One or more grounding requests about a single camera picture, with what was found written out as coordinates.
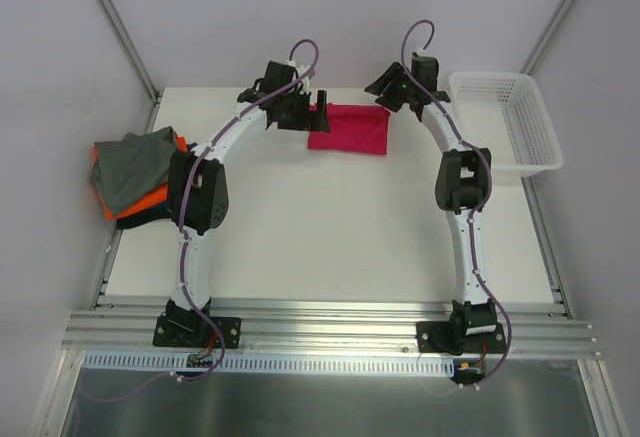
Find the pink t shirt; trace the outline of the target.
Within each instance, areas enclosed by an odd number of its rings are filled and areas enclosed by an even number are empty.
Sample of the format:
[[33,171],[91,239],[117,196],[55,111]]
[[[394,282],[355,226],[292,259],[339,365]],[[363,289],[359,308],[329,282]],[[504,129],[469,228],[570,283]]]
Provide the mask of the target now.
[[307,148],[373,156],[388,153],[391,113],[372,105],[329,104],[329,132],[310,132]]

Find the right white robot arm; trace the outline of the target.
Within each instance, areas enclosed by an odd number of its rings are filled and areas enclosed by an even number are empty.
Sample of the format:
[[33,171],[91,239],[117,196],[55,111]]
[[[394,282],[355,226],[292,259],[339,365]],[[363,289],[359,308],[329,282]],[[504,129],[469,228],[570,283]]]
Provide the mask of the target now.
[[365,91],[391,112],[407,106],[441,151],[435,200],[451,231],[458,293],[447,338],[456,350],[467,352],[497,328],[482,244],[483,211],[492,192],[491,153],[464,136],[449,97],[437,89],[438,73],[435,58],[415,53],[409,66],[392,63]]

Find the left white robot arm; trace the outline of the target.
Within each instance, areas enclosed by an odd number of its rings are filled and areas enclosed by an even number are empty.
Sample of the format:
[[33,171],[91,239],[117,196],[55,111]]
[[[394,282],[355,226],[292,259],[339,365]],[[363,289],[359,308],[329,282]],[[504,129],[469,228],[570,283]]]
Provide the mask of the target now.
[[210,332],[210,271],[214,233],[229,211],[225,166],[249,140],[271,125],[283,130],[327,132],[327,93],[310,105],[315,66],[269,62],[265,75],[237,97],[230,120],[208,140],[171,157],[168,204],[179,235],[175,289],[165,316],[188,345]]

